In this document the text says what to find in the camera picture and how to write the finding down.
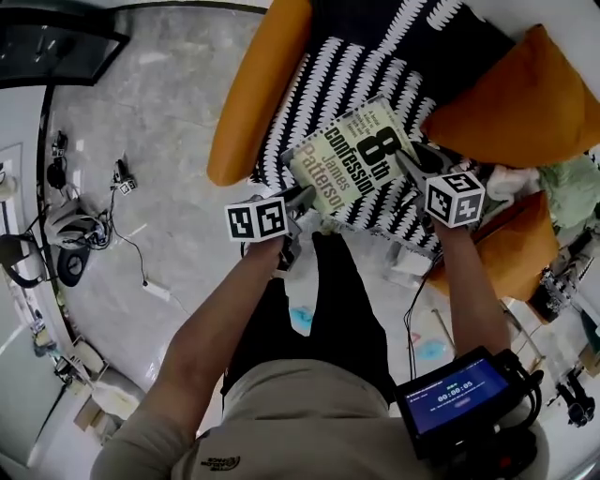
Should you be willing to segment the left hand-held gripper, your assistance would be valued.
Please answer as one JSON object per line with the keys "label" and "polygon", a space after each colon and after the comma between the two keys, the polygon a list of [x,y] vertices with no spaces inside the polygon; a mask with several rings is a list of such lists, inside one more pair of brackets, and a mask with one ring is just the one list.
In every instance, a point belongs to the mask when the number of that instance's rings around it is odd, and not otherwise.
{"label": "left hand-held gripper", "polygon": [[298,220],[312,207],[315,199],[316,189],[309,185],[287,188],[282,191],[282,196],[255,197],[226,205],[224,211],[230,240],[245,246],[282,238],[277,270],[289,272],[301,251]]}

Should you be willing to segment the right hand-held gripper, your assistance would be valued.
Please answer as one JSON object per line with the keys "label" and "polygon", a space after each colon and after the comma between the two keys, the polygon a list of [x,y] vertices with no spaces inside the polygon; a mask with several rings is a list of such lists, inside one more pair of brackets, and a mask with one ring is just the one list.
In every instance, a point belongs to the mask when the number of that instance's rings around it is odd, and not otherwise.
{"label": "right hand-held gripper", "polygon": [[402,149],[396,151],[396,161],[403,174],[423,190],[425,213],[448,228],[477,222],[486,195],[481,182],[442,151],[422,143],[413,148],[418,161]]}

